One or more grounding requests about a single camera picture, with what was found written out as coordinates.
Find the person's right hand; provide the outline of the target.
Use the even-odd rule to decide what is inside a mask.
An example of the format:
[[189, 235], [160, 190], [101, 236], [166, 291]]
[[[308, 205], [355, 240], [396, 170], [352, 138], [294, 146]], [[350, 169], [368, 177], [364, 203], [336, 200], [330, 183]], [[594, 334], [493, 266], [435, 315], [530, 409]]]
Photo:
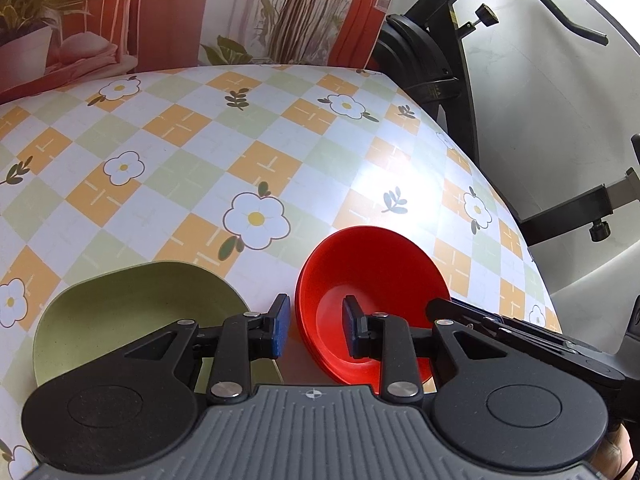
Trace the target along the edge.
[[624, 425], [607, 434], [591, 459], [591, 465], [605, 478], [614, 479], [632, 459], [629, 434]]

